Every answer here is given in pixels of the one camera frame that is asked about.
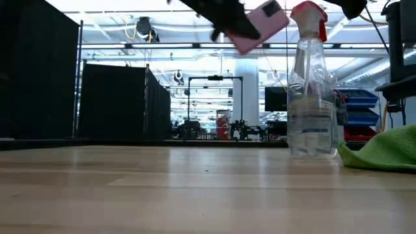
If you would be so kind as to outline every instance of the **white column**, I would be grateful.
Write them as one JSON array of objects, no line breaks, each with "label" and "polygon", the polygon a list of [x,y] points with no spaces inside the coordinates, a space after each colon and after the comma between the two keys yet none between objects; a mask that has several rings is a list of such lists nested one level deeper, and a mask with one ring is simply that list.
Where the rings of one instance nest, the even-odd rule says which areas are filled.
[{"label": "white column", "polygon": [[249,126],[259,125],[259,70],[257,59],[240,58],[235,61],[234,76],[242,76],[242,100],[241,82],[238,79],[233,81],[233,122],[242,119]]}]

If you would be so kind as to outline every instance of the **blue storage bin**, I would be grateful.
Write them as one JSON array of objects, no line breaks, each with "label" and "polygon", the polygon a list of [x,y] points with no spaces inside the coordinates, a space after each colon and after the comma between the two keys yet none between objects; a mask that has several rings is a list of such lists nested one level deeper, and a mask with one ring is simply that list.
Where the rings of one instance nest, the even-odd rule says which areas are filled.
[{"label": "blue storage bin", "polygon": [[375,126],[379,120],[378,114],[369,109],[348,111],[348,126]]},{"label": "blue storage bin", "polygon": [[348,96],[348,99],[346,101],[347,108],[375,108],[378,101],[378,96],[375,96],[374,94],[366,90],[339,89],[336,91]]}]

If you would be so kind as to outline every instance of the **clear plastic spray bottle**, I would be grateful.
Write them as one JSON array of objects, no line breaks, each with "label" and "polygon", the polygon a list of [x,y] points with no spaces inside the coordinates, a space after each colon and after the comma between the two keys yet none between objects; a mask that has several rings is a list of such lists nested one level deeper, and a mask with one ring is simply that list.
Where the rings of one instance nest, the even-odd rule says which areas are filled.
[{"label": "clear plastic spray bottle", "polygon": [[335,97],[324,58],[325,11],[311,1],[293,8],[300,40],[288,87],[288,143],[291,155],[331,157],[336,154]]}]

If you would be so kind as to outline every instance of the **green microfiber cloth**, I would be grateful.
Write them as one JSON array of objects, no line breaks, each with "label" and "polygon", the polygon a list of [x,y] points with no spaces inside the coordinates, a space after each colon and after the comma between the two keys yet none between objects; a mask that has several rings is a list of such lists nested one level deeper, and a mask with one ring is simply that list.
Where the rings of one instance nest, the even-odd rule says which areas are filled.
[{"label": "green microfiber cloth", "polygon": [[359,151],[341,143],[338,152],[347,167],[416,173],[416,125],[380,133]]}]

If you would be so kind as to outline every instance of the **black partition wall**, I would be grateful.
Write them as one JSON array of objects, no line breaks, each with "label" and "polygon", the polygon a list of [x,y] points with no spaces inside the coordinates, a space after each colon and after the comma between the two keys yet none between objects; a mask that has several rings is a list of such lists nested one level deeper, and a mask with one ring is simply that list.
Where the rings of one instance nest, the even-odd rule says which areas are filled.
[{"label": "black partition wall", "polygon": [[0,0],[0,137],[72,136],[79,26],[43,0]]},{"label": "black partition wall", "polygon": [[163,140],[168,131],[165,122],[170,124],[169,93],[146,68],[84,67],[79,137]]}]

